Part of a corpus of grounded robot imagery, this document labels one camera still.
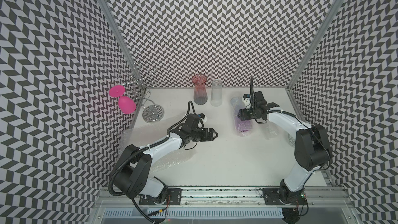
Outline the red black ribbed vase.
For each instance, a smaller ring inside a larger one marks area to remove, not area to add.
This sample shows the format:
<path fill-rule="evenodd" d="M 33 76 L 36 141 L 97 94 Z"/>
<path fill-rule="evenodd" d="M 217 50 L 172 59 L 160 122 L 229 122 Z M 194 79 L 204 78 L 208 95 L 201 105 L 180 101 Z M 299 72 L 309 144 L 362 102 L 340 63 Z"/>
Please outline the red black ribbed vase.
<path fill-rule="evenodd" d="M 192 82 L 194 84 L 194 102 L 198 105 L 204 105 L 208 100 L 206 92 L 207 77 L 196 74 L 193 76 Z"/>

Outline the clear ribbed glass vase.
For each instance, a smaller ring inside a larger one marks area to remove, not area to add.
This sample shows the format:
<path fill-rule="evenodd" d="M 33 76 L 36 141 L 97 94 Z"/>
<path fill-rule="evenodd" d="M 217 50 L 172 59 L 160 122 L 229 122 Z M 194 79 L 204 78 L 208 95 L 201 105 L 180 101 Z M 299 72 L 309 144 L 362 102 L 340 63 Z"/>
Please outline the clear ribbed glass vase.
<path fill-rule="evenodd" d="M 211 105 L 219 107 L 222 104 L 222 87 L 223 82 L 220 79 L 215 79 L 211 83 Z"/>

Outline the clear bubble wrap sheet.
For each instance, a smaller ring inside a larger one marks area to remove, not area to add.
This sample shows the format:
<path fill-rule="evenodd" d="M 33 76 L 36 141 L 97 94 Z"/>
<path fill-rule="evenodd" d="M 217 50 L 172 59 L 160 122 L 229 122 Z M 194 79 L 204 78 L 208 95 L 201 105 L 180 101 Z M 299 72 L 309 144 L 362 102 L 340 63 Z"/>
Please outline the clear bubble wrap sheet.
<path fill-rule="evenodd" d="M 123 131 L 120 140 L 118 156 L 121 156 L 125 148 L 129 145 L 141 147 L 164 139 L 167 129 L 183 117 L 184 114 L 179 114 L 171 118 L 163 118 L 156 123 L 146 124 L 142 127 L 134 127 L 132 129 L 127 129 Z M 174 168 L 178 165 L 192 160 L 192 158 L 194 158 L 196 154 L 197 152 L 195 150 L 184 149 L 169 153 L 152 164 L 150 173 L 154 174 L 170 168 Z"/>

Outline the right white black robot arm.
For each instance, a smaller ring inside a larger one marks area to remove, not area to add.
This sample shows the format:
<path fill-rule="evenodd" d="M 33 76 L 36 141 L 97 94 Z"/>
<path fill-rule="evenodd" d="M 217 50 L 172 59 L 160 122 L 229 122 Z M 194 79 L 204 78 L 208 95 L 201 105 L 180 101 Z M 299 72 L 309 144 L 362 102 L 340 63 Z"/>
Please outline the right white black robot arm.
<path fill-rule="evenodd" d="M 295 136 L 295 164 L 277 190 L 279 202 L 283 205 L 298 203 L 304 196 L 304 186 L 315 171 L 329 163 L 332 149 L 327 130 L 322 125 L 315 125 L 299 120 L 295 114 L 284 111 L 276 103 L 268 103 L 261 91 L 244 94 L 241 101 L 244 107 L 238 111 L 240 120 L 272 122 Z"/>

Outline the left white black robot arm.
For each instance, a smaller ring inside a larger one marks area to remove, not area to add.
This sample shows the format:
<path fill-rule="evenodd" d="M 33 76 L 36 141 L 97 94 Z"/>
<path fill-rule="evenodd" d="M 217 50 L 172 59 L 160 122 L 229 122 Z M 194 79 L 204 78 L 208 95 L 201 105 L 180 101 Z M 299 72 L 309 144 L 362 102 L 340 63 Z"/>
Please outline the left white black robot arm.
<path fill-rule="evenodd" d="M 154 203 L 164 203 L 168 198 L 168 186 L 149 176 L 151 166 L 191 142 L 214 141 L 218 133 L 213 128 L 204 127 L 204 118 L 204 114 L 187 114 L 168 128 L 166 137 L 146 146 L 129 145 L 125 148 L 110 174 L 109 193 L 130 199 L 144 196 Z"/>

